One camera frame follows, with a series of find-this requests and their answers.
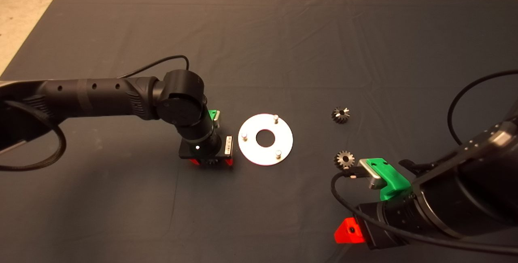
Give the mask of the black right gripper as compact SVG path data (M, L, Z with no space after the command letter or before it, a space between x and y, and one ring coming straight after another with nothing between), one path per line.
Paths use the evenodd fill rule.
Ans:
M356 209L377 222L386 222L382 202L359 204ZM337 244L366 243L370 250L383 250L400 246L400 239L396 235L365 221L357 215L355 215L355 218L348 217L342 221L334 232L334 240Z

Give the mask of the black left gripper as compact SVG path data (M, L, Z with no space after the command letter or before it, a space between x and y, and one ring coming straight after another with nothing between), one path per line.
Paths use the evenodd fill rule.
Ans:
M193 165L200 165L199 160L225 160L227 166L233 166L233 149L232 135L220 135L214 131L203 140L182 139L179 157L190 159Z

